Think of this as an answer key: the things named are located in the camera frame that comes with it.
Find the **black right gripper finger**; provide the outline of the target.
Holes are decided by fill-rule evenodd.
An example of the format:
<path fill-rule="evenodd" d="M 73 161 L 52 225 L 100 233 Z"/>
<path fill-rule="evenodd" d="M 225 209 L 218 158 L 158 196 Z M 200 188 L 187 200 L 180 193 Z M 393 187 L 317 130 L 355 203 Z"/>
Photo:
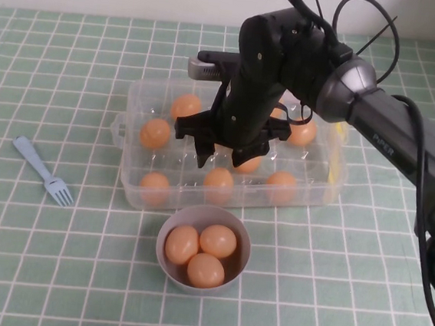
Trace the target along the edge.
<path fill-rule="evenodd" d="M 267 155 L 270 147 L 267 146 L 249 146 L 232 150 L 232 162 L 236 169 L 257 170 L 261 164 L 261 158 Z"/>
<path fill-rule="evenodd" d="M 197 166 L 203 168 L 207 160 L 215 154 L 215 142 L 211 137 L 195 137 L 194 138 Z"/>

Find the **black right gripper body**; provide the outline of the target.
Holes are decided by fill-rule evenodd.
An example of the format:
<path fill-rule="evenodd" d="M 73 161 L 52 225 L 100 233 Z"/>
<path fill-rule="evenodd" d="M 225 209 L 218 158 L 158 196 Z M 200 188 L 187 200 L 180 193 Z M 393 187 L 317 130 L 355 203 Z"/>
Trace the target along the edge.
<path fill-rule="evenodd" d="M 302 19 L 273 15 L 247 18 L 239 31 L 239 52 L 200 51 L 190 59 L 188 75 L 219 81 L 210 110 L 178 117 L 176 138 L 210 137 L 215 145 L 239 149 L 269 147 L 287 137 L 289 125 L 270 121 L 285 87 L 280 82 L 284 40 L 302 31 Z"/>

